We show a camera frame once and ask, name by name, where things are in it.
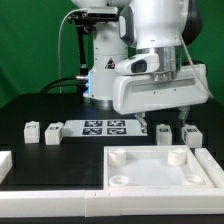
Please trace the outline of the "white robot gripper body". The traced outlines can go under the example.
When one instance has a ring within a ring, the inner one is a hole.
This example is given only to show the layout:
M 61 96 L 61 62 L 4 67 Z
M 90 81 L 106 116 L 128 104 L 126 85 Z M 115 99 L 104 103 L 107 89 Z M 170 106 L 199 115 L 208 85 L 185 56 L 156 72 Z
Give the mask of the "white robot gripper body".
M 122 115 L 205 103 L 209 98 L 206 66 L 182 66 L 174 80 L 158 80 L 156 53 L 139 54 L 116 64 L 113 108 Z

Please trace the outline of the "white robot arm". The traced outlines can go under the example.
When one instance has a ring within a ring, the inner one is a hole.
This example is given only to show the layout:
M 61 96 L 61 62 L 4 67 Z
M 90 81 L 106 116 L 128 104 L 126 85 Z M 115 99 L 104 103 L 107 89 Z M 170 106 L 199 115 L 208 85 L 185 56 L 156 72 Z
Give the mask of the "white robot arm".
M 93 34 L 86 101 L 133 114 L 146 131 L 146 112 L 180 108 L 186 116 L 208 100 L 206 67 L 182 64 L 201 29 L 196 0 L 71 1 L 77 26 Z

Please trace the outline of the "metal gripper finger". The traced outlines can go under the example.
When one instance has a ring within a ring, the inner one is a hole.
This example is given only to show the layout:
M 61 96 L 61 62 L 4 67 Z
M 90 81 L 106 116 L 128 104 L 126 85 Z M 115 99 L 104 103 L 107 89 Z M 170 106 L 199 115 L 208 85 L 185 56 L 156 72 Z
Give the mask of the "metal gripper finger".
M 135 118 L 140 123 L 141 131 L 143 133 L 146 133 L 147 132 L 147 122 L 145 121 L 145 113 L 144 112 L 136 113 Z
M 179 113 L 178 119 L 182 122 L 182 126 L 185 126 L 187 117 L 190 112 L 190 108 L 189 107 L 180 107 L 179 111 L 180 111 L 180 113 Z

